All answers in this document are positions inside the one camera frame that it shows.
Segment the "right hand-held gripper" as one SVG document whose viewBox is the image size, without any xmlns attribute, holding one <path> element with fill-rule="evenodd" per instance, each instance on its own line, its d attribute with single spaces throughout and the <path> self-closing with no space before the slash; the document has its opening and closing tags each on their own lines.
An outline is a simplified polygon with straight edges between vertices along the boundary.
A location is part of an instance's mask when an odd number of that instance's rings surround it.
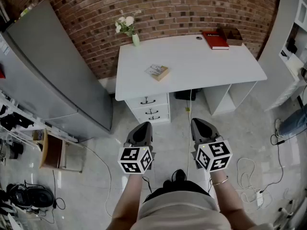
<svg viewBox="0 0 307 230">
<path fill-rule="evenodd" d="M 228 140 L 203 119 L 193 118 L 190 127 L 195 149 L 192 156 L 197 169 L 203 168 L 207 172 L 226 169 L 233 156 Z"/>
</svg>

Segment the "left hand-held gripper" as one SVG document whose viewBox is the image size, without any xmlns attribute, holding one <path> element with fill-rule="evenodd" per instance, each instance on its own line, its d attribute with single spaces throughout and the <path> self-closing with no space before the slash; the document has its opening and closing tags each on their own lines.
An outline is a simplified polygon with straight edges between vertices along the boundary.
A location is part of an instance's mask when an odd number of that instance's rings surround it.
<svg viewBox="0 0 307 230">
<path fill-rule="evenodd" d="M 135 127 L 119 149 L 118 164 L 125 174 L 144 174 L 154 160 L 153 129 L 150 122 Z"/>
</svg>

